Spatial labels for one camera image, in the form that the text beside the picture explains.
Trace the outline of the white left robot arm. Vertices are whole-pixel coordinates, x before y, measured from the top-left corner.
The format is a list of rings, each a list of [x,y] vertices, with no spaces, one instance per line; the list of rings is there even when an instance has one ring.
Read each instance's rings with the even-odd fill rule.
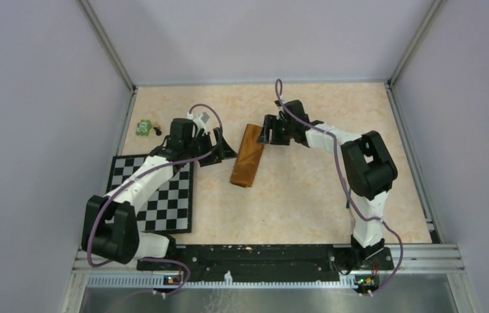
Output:
[[[128,264],[142,258],[152,258],[165,270],[176,264],[177,252],[170,247],[168,236],[140,231],[137,214],[186,164],[210,166],[237,156],[224,139],[222,125],[208,130],[208,119],[205,112],[175,118],[164,141],[133,174],[107,194],[87,200],[80,246],[91,267],[109,262]],[[95,263],[93,256],[105,260]]]

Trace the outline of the brown satin napkin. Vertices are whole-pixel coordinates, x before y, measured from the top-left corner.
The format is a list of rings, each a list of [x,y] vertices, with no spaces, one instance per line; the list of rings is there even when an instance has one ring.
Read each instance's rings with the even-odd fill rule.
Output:
[[[253,185],[264,149],[264,144],[258,143],[261,133],[261,126],[246,125],[231,173],[231,184],[243,188]]]

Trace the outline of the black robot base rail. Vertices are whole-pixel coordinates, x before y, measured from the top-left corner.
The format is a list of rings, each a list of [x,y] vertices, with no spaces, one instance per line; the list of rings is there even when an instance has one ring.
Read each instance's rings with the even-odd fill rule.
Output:
[[[346,274],[392,271],[389,248],[362,260],[349,245],[180,245],[171,248],[170,263],[138,261],[139,271],[190,269],[190,282],[336,282]]]

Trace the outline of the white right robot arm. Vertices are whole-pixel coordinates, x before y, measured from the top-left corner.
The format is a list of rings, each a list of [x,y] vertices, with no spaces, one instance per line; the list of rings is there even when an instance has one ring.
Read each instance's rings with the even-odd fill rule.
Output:
[[[357,134],[323,121],[311,121],[299,100],[285,104],[277,100],[275,104],[279,112],[265,116],[258,143],[289,145],[295,141],[333,154],[353,212],[350,259],[360,269],[369,268],[385,246],[384,206],[398,177],[381,134],[375,130]]]

